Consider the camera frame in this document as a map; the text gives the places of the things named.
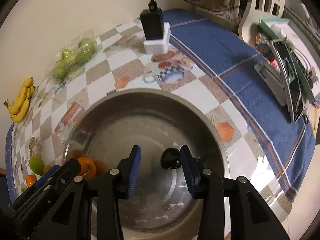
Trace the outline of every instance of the banana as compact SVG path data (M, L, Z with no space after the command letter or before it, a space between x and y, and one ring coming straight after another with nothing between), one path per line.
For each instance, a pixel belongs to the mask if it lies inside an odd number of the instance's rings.
M27 78L22 86L26 86L27 88L32 87L33 86L33 77L31 78Z
M31 90L30 90L30 88L27 88L27 96L26 96L26 98L29 99L29 100L31 98Z
M14 102L13 105L10 105L9 100L5 101L3 104L8 108L10 114L17 114L20 111L23 102L26 100L26 97L27 97L27 87L23 86L20 89L18 96L16 98L16 101Z
M32 87L30 87L30 90L31 90L30 98L32 98L32 95L33 95L33 93L35 92L36 87L35 87L35 86L32 86Z
M29 99L24 100L22 107L20 109L20 112L18 114L10 114L10 118L12 122L17 122L17 123L22 122L23 118L26 116L29 106L30 106L30 100Z

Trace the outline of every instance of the black power adapter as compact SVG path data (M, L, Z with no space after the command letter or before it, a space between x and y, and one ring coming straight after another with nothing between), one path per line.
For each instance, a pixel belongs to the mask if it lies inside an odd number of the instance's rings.
M154 0L151 0L148 5L149 10L143 10L140 14L146 40L161 40L164 36L162 9L157 7Z

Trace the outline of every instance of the phone screen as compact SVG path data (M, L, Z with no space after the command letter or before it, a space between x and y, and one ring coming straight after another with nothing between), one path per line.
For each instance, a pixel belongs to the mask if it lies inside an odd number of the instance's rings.
M297 77L297 72L294 68L294 63L292 61L291 55L288 51L286 44L283 41L277 41L274 42L273 45L276 51L278 52L285 69L285 74L287 76L287 81L292 99L293 116L296 119L300 116L300 113L303 108L300 82Z

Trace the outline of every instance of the wall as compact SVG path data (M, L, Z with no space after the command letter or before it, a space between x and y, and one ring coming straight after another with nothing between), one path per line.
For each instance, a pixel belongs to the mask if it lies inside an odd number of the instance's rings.
M162 9L193 9L180 0L156 0ZM44 77L52 55L80 33L102 34L139 16L148 0L19 0L0 29L0 102L15 99L23 81ZM4 168L5 136L11 125L0 107L0 167Z

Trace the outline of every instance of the blue tablecloth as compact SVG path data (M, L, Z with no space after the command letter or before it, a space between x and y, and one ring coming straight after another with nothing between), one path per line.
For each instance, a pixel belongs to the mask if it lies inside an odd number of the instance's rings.
M171 43L216 81L246 119L261 144L279 183L293 200L309 167L315 139L303 119L290 122L253 66L263 57L231 31L185 11L164 12Z

